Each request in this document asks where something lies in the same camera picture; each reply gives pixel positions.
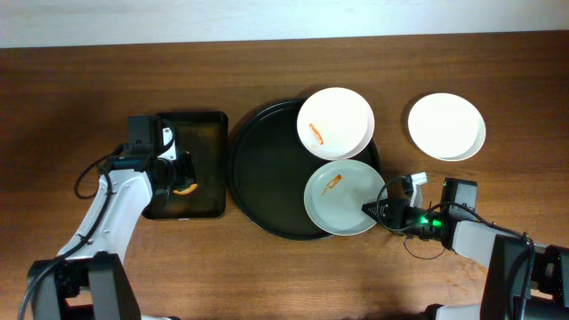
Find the green and yellow sponge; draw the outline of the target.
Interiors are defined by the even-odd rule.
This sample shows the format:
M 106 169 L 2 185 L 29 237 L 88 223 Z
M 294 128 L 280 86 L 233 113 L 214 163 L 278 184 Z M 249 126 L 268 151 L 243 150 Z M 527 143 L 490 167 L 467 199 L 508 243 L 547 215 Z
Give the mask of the green and yellow sponge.
M 192 192 L 194 192 L 197 189 L 197 187 L 198 187 L 198 184 L 194 183 L 194 184 L 191 184 L 190 186 L 188 186 L 187 188 L 184 188 L 184 189 L 175 189 L 173 191 L 173 193 L 175 195 L 179 195 L 179 196 L 186 196 L 186 195 L 189 195 Z

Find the grey plate with sauce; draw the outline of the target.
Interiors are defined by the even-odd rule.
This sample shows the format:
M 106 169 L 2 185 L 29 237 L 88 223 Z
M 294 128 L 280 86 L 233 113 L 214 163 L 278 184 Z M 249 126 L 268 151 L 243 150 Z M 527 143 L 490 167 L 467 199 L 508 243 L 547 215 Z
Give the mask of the grey plate with sauce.
M 384 179 L 369 164 L 333 161 L 310 176 L 304 206 L 309 218 L 323 231 L 336 236 L 358 235 L 376 225 L 362 206 L 374 204 L 384 185 Z

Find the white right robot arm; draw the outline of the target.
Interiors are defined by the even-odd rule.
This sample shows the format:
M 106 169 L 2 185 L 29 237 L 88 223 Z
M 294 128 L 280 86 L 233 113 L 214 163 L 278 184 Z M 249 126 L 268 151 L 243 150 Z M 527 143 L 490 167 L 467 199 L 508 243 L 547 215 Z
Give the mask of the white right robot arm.
M 425 173 L 398 177 L 405 197 L 389 198 L 382 188 L 361 210 L 392 234 L 434 240 L 450 252 L 486 268 L 483 299 L 477 304 L 433 304 L 420 319 L 566 319 L 568 250 L 537 244 L 526 233 L 482 218 L 476 210 L 477 184 L 447 178 L 441 201 L 421 206 Z

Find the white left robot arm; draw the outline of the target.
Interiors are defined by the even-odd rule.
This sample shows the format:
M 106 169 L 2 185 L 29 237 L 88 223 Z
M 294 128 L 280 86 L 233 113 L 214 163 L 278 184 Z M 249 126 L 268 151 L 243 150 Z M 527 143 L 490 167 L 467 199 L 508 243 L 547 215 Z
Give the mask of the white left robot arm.
M 187 196 L 197 187 L 190 154 L 167 120 L 132 124 L 128 142 L 96 160 L 99 186 L 71 239 L 50 260 L 37 260 L 18 317 L 142 319 L 123 262 L 140 216 L 154 198 Z

